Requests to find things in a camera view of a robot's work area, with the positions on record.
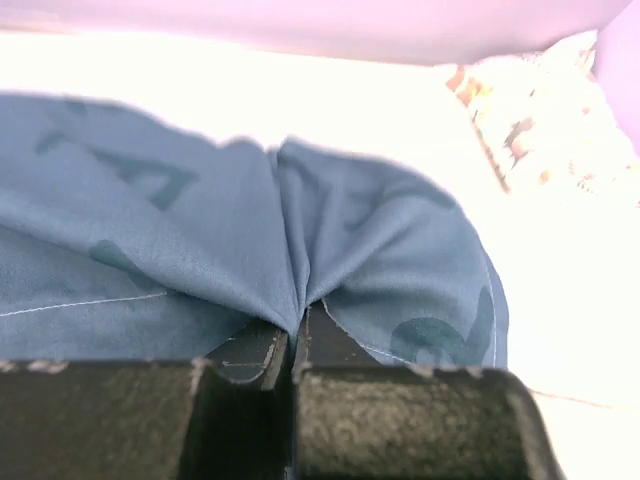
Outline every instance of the blue garment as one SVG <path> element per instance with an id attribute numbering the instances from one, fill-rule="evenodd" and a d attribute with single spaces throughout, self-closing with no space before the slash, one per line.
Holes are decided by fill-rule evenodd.
<path id="1" fill-rule="evenodd" d="M 0 95 L 0 122 L 0 358 L 192 358 L 324 299 L 385 362 L 506 366 L 498 275 L 420 176 L 115 104 Z"/>

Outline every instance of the patterned cloth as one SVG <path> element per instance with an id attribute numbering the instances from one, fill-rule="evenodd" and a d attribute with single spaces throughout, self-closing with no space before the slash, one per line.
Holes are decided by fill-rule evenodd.
<path id="1" fill-rule="evenodd" d="M 4 95 L 0 122 L 0 358 L 192 358 L 324 299 L 385 362 L 506 366 L 498 275 L 421 176 L 111 104 Z"/>
<path id="2" fill-rule="evenodd" d="M 577 186 L 640 206 L 640 161 L 591 74 L 595 46 L 590 31 L 544 52 L 444 67 L 507 191 Z"/>

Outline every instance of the purple background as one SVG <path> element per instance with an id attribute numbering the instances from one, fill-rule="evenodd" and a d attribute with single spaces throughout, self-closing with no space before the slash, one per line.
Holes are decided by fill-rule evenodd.
<path id="1" fill-rule="evenodd" d="M 420 64 L 538 50 L 601 28 L 597 76 L 638 147 L 640 0 L 619 15 L 630 1 L 0 0 L 0 23 L 189 33 L 268 50 Z"/>

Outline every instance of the blue fabric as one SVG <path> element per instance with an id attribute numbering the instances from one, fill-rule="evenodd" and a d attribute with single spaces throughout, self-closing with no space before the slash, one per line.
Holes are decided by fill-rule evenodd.
<path id="1" fill-rule="evenodd" d="M 0 95 L 0 122 L 0 358 L 192 358 L 324 299 L 382 361 L 506 366 L 498 275 L 420 176 L 115 104 Z"/>

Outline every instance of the white surface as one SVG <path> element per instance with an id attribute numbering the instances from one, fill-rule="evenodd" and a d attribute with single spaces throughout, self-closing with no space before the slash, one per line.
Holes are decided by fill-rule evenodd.
<path id="1" fill-rule="evenodd" d="M 640 405 L 639 215 L 507 197 L 433 70 L 141 36 L 2 34 L 0 51 L 2 90 L 116 99 L 217 142 L 296 135 L 430 176 L 461 202 L 503 279 L 511 369 L 534 389 L 618 406 L 537 397 L 569 480 L 613 478 L 609 464 L 633 471 L 623 438 Z"/>

